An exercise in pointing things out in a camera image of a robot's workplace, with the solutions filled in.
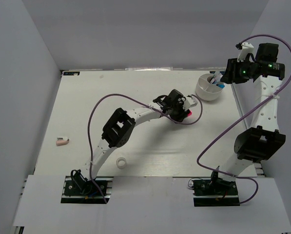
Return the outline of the black highlighter blue cap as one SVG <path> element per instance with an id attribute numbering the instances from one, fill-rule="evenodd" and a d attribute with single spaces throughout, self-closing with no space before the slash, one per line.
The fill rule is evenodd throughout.
<path id="1" fill-rule="evenodd" d="M 221 84 L 221 83 L 217 83 L 216 86 L 219 87 L 219 88 L 221 88 L 221 89 L 223 89 L 225 87 L 225 85 L 224 84 Z"/>

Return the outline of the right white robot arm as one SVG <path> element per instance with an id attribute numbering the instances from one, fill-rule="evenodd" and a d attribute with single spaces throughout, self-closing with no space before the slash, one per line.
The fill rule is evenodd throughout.
<path id="1" fill-rule="evenodd" d="M 241 84 L 253 81 L 255 105 L 271 100 L 254 111 L 249 129 L 239 134 L 234 143 L 234 154 L 218 167 L 218 177 L 209 182 L 214 194 L 221 194 L 227 184 L 235 181 L 250 165 L 268 160 L 286 141 L 279 132 L 277 123 L 278 97 L 273 94 L 279 90 L 285 76 L 285 65 L 277 63 L 278 44 L 262 43 L 254 55 L 254 46 L 248 42 L 238 44 L 237 58 L 228 60 L 221 82 Z"/>

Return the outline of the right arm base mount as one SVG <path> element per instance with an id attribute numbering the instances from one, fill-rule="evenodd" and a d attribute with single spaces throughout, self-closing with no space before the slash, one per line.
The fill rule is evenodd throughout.
<path id="1" fill-rule="evenodd" d="M 195 207 L 240 205 L 236 182 L 223 181 L 218 177 L 218 172 L 212 172 L 210 178 L 194 177 L 190 179 L 188 188 L 193 190 Z"/>

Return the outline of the black highlighter pink cap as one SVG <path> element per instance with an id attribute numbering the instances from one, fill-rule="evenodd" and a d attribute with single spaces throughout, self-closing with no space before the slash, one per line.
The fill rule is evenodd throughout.
<path id="1" fill-rule="evenodd" d="M 192 112 L 190 111 L 190 110 L 188 110 L 187 112 L 186 112 L 186 117 L 189 117 L 189 116 L 191 116 L 192 115 Z"/>

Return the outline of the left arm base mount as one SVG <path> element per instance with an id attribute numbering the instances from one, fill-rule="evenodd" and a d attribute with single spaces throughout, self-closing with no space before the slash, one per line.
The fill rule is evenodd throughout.
<path id="1" fill-rule="evenodd" d="M 65 177 L 62 204 L 107 204 L 112 193 L 113 177 L 98 177 L 95 183 L 86 179 L 80 170 L 72 170 Z"/>

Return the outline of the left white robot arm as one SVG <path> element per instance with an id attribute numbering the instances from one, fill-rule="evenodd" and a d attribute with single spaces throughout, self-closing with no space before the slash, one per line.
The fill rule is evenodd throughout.
<path id="1" fill-rule="evenodd" d="M 128 111 L 117 108 L 103 126 L 101 140 L 93 148 L 90 131 L 93 114 L 104 99 L 113 96 L 127 98 L 141 106 Z M 90 180 L 94 180 L 97 177 L 100 168 L 111 153 L 128 142 L 136 126 L 161 117 L 166 117 L 174 123 L 184 125 L 183 120 L 191 114 L 190 108 L 196 105 L 196 98 L 192 95 L 184 96 L 176 89 L 173 89 L 167 96 L 161 95 L 153 99 L 149 104 L 144 104 L 122 94 L 110 94 L 100 99 L 94 106 L 88 120 L 87 135 L 90 158 L 86 163 L 84 177 L 76 182 L 75 188 L 77 191 L 86 195 L 92 190 L 92 182 Z"/>

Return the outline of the blue pen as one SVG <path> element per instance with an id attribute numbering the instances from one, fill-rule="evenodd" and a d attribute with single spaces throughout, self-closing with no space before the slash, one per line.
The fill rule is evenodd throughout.
<path id="1" fill-rule="evenodd" d="M 220 82 L 221 79 L 221 72 L 220 71 L 216 71 L 213 75 L 213 81 L 212 83 L 218 83 Z"/>

